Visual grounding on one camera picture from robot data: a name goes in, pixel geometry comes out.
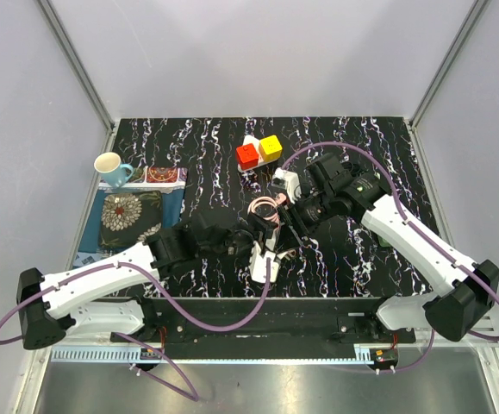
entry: gray wall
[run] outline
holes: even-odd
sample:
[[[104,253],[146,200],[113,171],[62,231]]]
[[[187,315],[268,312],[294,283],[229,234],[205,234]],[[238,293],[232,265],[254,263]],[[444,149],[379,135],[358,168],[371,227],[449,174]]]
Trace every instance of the gray wall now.
[[[473,1],[53,3],[117,118],[411,116]]]
[[[499,266],[499,0],[492,0],[418,132],[458,248]]]
[[[32,0],[0,0],[0,318],[19,272],[64,270],[105,132]],[[14,317],[2,337],[20,332]],[[0,347],[0,413],[26,353]]]

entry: pink cable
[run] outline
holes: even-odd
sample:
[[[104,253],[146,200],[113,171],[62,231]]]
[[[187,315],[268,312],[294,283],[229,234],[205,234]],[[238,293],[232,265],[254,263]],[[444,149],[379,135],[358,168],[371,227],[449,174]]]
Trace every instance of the pink cable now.
[[[317,147],[343,147],[347,149],[351,149],[352,151],[355,151],[359,153],[360,155],[366,157],[378,170],[382,175],[385,177],[387,182],[389,183],[389,187],[391,189],[391,192],[393,193],[393,199],[395,200],[395,206],[396,209],[398,210],[398,214],[401,215],[403,220],[406,220],[408,216],[406,215],[406,212],[404,211],[404,208],[402,207],[401,200],[398,196],[398,192],[396,191],[396,186],[395,182],[393,179],[390,177],[389,173],[385,170],[385,168],[377,161],[375,158],[373,158],[371,155],[369,155],[364,149],[358,148],[354,145],[351,144],[345,144],[345,142],[336,142],[336,141],[328,141],[328,142],[319,142],[316,144],[311,144],[305,148],[301,148],[298,151],[296,151],[293,155],[291,155],[282,165],[282,169],[286,169],[287,166],[300,154],[304,153],[305,151],[308,151],[312,148],[317,148]],[[408,225],[410,226],[411,229],[413,229],[420,237],[425,240],[431,247],[433,247],[435,250],[437,250],[440,254],[442,254],[447,260],[449,260],[453,265],[456,265],[456,259],[454,259],[444,248],[442,248],[435,240],[433,240],[431,237],[426,235],[419,227],[417,227],[414,223],[408,222]],[[462,272],[467,274],[470,278],[472,278],[475,282],[477,282],[488,294],[491,296],[494,301],[499,305],[499,296],[494,292],[490,286],[488,286],[486,283],[484,283],[480,277],[478,277],[472,270],[468,269],[467,267],[463,265],[456,265],[458,269],[460,269]],[[480,334],[475,331],[470,331],[469,332],[471,335],[476,336],[477,338],[481,339],[486,339],[489,341],[499,341],[499,336],[489,336],[485,334]]]
[[[256,214],[257,208],[260,207],[261,205],[270,205],[273,209],[276,209],[278,207],[278,202],[274,198],[266,196],[255,198],[249,204],[249,207],[247,207],[247,212]],[[277,212],[274,212],[271,215],[265,217],[265,220],[274,222],[276,224],[280,224],[280,216],[278,215]]]

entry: table surface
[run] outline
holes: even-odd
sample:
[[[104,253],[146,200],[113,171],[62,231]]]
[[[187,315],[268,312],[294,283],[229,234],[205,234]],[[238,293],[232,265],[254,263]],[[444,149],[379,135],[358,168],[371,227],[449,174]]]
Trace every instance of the table surface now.
[[[415,150],[400,117],[123,119],[113,151],[136,167],[187,167],[184,218],[202,209],[224,206],[243,220],[253,199],[275,192],[271,176],[278,166],[272,163],[239,173],[234,151],[245,135],[276,135],[284,148],[280,165],[310,143],[343,141],[363,148],[390,172],[402,202],[438,233]],[[311,160],[328,151],[371,169],[359,154],[318,148],[299,157],[290,170],[301,173]],[[248,262],[248,257],[203,260],[193,272],[163,279],[163,283],[173,296],[259,295],[262,285],[251,281]],[[294,260],[282,265],[269,296],[383,297],[428,289],[427,281],[400,254],[379,248],[371,232],[352,219],[336,217],[315,232],[311,247],[300,248]]]
[[[416,349],[401,352],[401,365]],[[422,365],[397,375],[347,373],[331,366],[184,365],[199,403],[175,394],[122,364],[53,363],[37,414],[490,414],[496,410],[477,355],[435,348]],[[351,367],[365,371],[367,367]],[[187,389],[170,366],[152,371]]]

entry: metal floor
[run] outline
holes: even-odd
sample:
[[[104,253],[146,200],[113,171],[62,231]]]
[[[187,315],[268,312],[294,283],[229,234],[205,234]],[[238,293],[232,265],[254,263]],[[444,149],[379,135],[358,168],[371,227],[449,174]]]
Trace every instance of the metal floor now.
[[[401,350],[406,365],[419,354]],[[351,369],[366,370],[364,367]],[[136,377],[127,366],[50,363],[37,414],[163,413],[494,413],[479,359],[469,348],[434,348],[424,363],[395,376],[335,367],[198,365],[183,370],[202,397],[193,403]],[[176,385],[168,366],[153,370]]]

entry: mug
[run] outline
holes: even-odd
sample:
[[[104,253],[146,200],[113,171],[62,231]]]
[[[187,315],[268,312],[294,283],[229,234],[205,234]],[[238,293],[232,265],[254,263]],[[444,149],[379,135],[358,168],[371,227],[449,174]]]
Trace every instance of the mug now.
[[[114,188],[125,185],[134,174],[132,166],[121,164],[121,157],[116,153],[104,153],[97,157],[94,161],[94,168],[102,174],[105,182]]]

